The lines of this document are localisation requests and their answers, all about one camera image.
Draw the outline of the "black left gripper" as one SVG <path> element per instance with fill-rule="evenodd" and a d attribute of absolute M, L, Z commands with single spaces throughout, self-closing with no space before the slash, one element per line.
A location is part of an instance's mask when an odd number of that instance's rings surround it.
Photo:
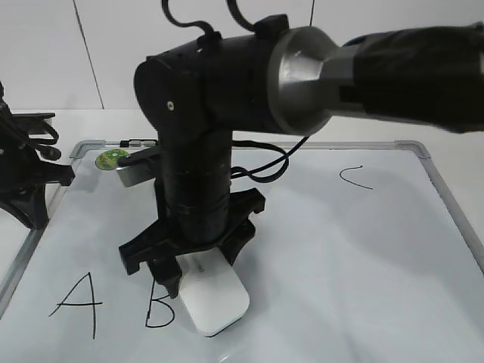
<path fill-rule="evenodd" d="M 1 208 L 30 229 L 48 224 L 45 186 L 69 186 L 75 178 L 71 166 L 57 163 L 54 117 L 53 112 L 1 112 Z"/>

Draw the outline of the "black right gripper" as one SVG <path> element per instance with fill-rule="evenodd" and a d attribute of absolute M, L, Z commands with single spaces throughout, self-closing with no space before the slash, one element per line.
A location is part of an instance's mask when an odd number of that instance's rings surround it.
<path fill-rule="evenodd" d="M 166 288 L 171 299 L 178 296 L 181 267 L 176 256 L 218 248 L 233 265 L 244 246 L 254 238 L 251 213 L 261 213 L 265 197 L 255 188 L 231 193 L 220 213 L 201 215 L 194 228 L 182 227 L 175 218 L 158 219 L 137 237 L 119 247 L 126 272 L 139 271 L 149 262 L 154 280 Z"/>

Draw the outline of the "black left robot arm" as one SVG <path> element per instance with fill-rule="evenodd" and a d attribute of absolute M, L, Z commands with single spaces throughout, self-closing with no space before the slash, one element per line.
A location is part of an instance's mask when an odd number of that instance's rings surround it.
<path fill-rule="evenodd" d="M 59 134 L 48 123 L 54 113 L 12 113 L 1 90 L 1 208 L 30 229 L 49 221 L 48 184 L 69 186 L 73 168 L 58 164 Z"/>

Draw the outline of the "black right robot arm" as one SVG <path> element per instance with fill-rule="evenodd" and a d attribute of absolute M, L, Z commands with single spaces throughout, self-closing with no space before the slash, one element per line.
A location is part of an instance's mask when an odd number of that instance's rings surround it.
<path fill-rule="evenodd" d="M 372 33 L 337 45 L 314 26 L 290 28 L 267 17 L 248 36 L 199 39 L 138 65 L 135 95 L 157 130 L 157 220 L 123 244 L 128 275 L 147 263 L 178 295 L 177 257 L 218 249 L 233 263 L 255 228 L 265 198 L 231 192 L 234 132 L 307 138 L 330 118 L 348 116 L 483 129 L 483 24 Z"/>

